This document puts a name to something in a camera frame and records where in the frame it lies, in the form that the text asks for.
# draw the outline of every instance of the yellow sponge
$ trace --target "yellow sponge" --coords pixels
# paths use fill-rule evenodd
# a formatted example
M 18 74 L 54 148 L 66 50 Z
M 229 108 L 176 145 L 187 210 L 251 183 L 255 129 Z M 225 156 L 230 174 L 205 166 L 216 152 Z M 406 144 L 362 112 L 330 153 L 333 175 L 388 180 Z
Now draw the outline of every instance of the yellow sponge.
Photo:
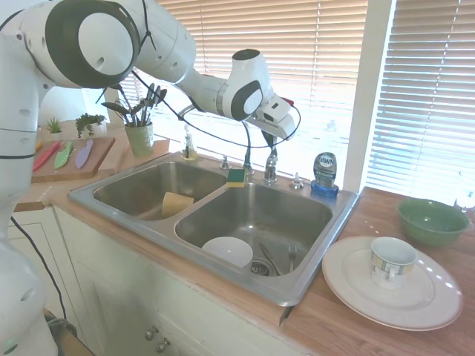
M 244 188 L 246 184 L 246 171 L 243 169 L 230 169 L 227 185 L 230 188 Z

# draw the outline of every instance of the colorful knife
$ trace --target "colorful knife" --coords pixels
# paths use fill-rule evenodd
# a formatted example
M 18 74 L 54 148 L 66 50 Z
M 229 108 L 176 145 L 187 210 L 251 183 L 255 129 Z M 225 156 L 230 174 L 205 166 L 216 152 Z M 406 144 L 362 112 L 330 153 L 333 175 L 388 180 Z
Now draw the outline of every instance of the colorful knife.
M 39 170 L 45 163 L 50 159 L 50 157 L 61 147 L 61 141 L 53 143 L 43 154 L 35 161 L 33 165 L 33 172 Z
M 61 152 L 58 152 L 58 154 L 56 155 L 56 158 L 54 160 L 54 169 L 60 169 L 61 167 L 64 167 L 66 163 L 68 163 L 69 155 L 71 154 L 72 150 L 73 143 L 71 141 L 68 141 L 65 149 Z
M 91 153 L 93 143 L 94 141 L 92 139 L 89 139 L 86 142 L 86 147 L 78 151 L 76 155 L 76 168 L 81 169 L 82 166 L 86 163 L 89 158 L 89 154 Z

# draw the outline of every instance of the fork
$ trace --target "fork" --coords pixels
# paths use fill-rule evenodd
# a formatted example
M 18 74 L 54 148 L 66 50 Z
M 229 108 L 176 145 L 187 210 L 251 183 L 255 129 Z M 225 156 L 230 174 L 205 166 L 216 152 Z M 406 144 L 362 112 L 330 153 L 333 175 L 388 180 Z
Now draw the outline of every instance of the fork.
M 290 243 L 289 245 L 289 259 L 290 259 L 290 271 L 294 270 L 294 261 L 297 257 L 297 245 L 294 243 Z

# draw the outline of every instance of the potted plant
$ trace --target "potted plant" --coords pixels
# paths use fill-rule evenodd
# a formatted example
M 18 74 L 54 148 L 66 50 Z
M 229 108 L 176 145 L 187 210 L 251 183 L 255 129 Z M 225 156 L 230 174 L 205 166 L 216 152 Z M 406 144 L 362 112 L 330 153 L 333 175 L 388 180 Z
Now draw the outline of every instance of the potted plant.
M 117 89 L 122 94 L 123 101 L 117 99 L 115 102 L 104 102 L 102 105 L 115 111 L 124 120 L 125 132 L 134 156 L 141 157 L 152 154 L 154 152 L 154 127 L 150 111 L 164 100 L 167 90 L 160 90 L 160 86 L 155 90 L 155 85 L 152 84 L 148 89 L 147 97 L 132 107 L 121 85 L 111 88 Z
M 78 138 L 82 136 L 88 138 L 104 137 L 107 133 L 105 117 L 103 115 L 89 115 L 85 113 L 76 119 L 76 129 Z
M 62 129 L 61 123 L 55 117 L 49 120 L 46 124 L 46 128 L 50 131 L 51 138 L 53 141 L 60 141 L 62 140 Z

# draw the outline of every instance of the sink drain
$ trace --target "sink drain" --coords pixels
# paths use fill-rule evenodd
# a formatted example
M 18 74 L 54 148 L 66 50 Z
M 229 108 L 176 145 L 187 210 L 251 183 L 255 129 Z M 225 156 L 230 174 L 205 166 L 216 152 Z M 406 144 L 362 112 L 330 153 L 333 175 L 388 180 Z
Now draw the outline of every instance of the sink drain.
M 275 275 L 274 268 L 265 260 L 253 260 L 251 272 L 266 277 Z

